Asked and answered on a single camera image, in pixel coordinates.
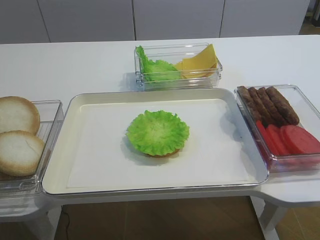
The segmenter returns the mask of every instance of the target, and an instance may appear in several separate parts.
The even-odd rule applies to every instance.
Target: burger patty
[[[270,113],[268,112],[260,97],[258,96],[257,90],[254,87],[250,87],[248,91],[255,103],[258,112],[261,115],[263,125],[266,127],[269,124],[275,124],[274,119],[271,117]]]
[[[244,103],[246,104],[247,108],[249,109],[249,112],[251,113],[253,119],[255,121],[261,121],[261,115],[257,110],[257,107],[255,105],[254,100],[252,99],[252,97],[250,96],[250,93],[248,91],[248,89],[244,86],[239,86],[238,88],[238,92],[240,94],[240,96],[242,97]]]
[[[288,100],[284,96],[282,96],[282,94],[273,86],[268,87],[265,91],[275,105],[278,112],[284,117],[284,119],[289,124],[298,125],[300,119],[295,110],[289,104]]]
[[[278,112],[276,106],[274,103],[270,100],[266,88],[261,87],[257,90],[257,94],[260,97],[260,100],[262,101],[265,108],[268,110],[271,117],[275,120],[275,123],[278,127],[281,127],[283,125],[288,125],[287,121],[281,116],[281,114]]]

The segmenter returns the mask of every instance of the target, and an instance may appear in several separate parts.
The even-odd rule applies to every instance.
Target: clear plastic container
[[[254,86],[256,89],[261,87],[268,88],[270,86]],[[288,100],[292,108],[299,116],[299,126],[306,129],[316,139],[320,140],[320,113],[295,85],[274,85],[274,87]],[[307,171],[320,169],[320,153],[315,154],[297,154],[288,156],[273,155],[265,140],[263,139],[257,125],[250,114],[246,104],[239,95],[238,90],[236,99],[240,111],[246,120],[248,128],[251,131],[255,144],[258,147],[261,156],[268,163],[270,172],[291,172],[291,171]]]
[[[33,102],[40,115],[40,127],[36,136],[45,143],[37,169],[33,175],[15,177],[0,173],[0,197],[35,193],[40,186],[51,152],[63,124],[64,114],[59,100]]]
[[[202,50],[208,43],[162,45],[162,46],[142,46],[145,55],[153,61],[164,60],[171,64],[177,64],[185,58],[192,58]],[[137,87],[144,91],[168,90],[168,89],[190,89],[190,88],[214,88],[219,84],[221,71],[223,67],[218,60],[216,68],[198,69],[192,71],[179,71],[181,75],[188,75],[189,78],[177,80],[159,80],[147,81],[150,77],[164,77],[170,79],[170,75],[176,75],[172,72],[153,72],[143,73],[143,65],[136,49],[134,50],[135,76]]]

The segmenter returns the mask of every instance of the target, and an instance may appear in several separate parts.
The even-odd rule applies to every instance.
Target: cabinet door
[[[134,40],[131,0],[38,0],[52,42]]]
[[[137,40],[218,38],[224,0],[133,0]]]
[[[225,0],[221,38],[299,34],[309,0]]]
[[[37,0],[0,0],[0,44],[49,42]]]

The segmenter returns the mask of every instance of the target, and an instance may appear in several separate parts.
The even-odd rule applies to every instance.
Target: white tray
[[[133,149],[126,130],[145,110],[177,113],[190,126],[179,153],[159,159]],[[228,90],[89,93],[70,102],[42,186],[58,195],[248,186],[268,176]]]

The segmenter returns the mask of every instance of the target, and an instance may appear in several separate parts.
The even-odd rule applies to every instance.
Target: yellow cheese slice
[[[174,65],[174,67],[178,70],[178,71],[182,71],[182,61],[178,62],[176,65]]]
[[[184,58],[182,60],[182,69],[186,71],[210,69],[212,66],[217,64],[217,61],[214,46],[210,44],[196,56]]]
[[[217,63],[208,69],[214,70],[216,68],[217,68]],[[202,72],[201,70],[183,71],[181,75],[185,79],[196,79],[196,78],[207,78],[207,77],[210,77],[214,73],[214,71],[208,72],[208,70],[204,71],[203,73],[201,73],[201,72]]]

